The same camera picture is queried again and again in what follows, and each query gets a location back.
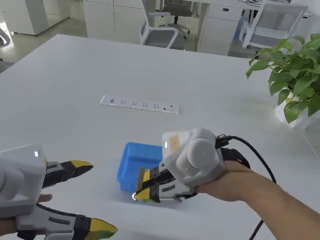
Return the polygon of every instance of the blue container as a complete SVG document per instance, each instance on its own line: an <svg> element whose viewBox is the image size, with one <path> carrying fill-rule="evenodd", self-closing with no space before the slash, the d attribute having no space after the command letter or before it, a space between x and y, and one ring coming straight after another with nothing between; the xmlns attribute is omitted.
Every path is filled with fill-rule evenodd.
<svg viewBox="0 0 320 240"><path fill-rule="evenodd" d="M125 145L116 180L122 191L134 193L140 168L152 169L162 161L162 147L135 142Z"/></svg>

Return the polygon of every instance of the white plant pot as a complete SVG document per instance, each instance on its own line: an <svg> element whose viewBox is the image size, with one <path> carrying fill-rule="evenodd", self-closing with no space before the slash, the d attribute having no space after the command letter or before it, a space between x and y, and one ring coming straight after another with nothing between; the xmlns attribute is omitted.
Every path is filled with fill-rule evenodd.
<svg viewBox="0 0 320 240"><path fill-rule="evenodd" d="M285 123L294 129L304 130L320 120L320 111L308 117L308 108L306 108L300 113L299 117L296 120L288 123L284 113L286 104L286 101L284 101L282 104L275 108L275 116L280 120L280 122Z"/></svg>

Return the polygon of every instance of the white power strip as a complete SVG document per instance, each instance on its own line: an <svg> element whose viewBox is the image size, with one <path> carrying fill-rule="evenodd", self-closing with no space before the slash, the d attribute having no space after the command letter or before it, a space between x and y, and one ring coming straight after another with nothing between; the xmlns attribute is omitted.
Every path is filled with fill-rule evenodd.
<svg viewBox="0 0 320 240"><path fill-rule="evenodd" d="M180 106L177 103L138 100L127 97L104 95L101 100L102 105L121 107L128 109L139 109L166 114L180 114Z"/></svg>

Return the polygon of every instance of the human hand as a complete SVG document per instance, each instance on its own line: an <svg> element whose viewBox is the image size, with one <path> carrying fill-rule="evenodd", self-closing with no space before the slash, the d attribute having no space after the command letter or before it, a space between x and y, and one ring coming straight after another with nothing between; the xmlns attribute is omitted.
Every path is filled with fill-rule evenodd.
<svg viewBox="0 0 320 240"><path fill-rule="evenodd" d="M49 202L52 199L51 194L41 194L38 203ZM14 218L0 219L0 236L14 234L17 231Z"/></svg>
<svg viewBox="0 0 320 240"><path fill-rule="evenodd" d="M257 182L269 181L237 161L225 161L226 172L217 180L198 186L197 193L209 194L217 199L235 202L245 201L246 195Z"/></svg>

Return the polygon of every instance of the forearm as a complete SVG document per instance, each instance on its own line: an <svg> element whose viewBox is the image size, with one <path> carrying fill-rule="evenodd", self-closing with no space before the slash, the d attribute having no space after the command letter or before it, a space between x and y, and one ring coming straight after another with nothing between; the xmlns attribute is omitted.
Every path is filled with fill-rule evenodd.
<svg viewBox="0 0 320 240"><path fill-rule="evenodd" d="M264 177L254 179L243 200L278 240L320 239L320 215Z"/></svg>
<svg viewBox="0 0 320 240"><path fill-rule="evenodd" d="M13 234L17 231L14 218L0 219L0 237L7 234Z"/></svg>

